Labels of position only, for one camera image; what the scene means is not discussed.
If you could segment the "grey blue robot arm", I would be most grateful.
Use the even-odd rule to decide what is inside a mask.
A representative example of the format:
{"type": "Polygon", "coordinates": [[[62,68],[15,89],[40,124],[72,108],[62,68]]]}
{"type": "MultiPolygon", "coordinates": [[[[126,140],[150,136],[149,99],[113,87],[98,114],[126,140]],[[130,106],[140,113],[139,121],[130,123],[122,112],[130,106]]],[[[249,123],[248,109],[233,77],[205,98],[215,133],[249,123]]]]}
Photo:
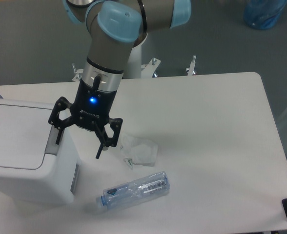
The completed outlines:
{"type": "Polygon", "coordinates": [[[100,150],[115,147],[123,120],[109,116],[131,50],[148,32],[187,23],[188,0],[65,0],[75,23],[85,23],[92,38],[74,102],[59,98],[48,122],[59,144],[65,128],[94,132],[100,150]]]}

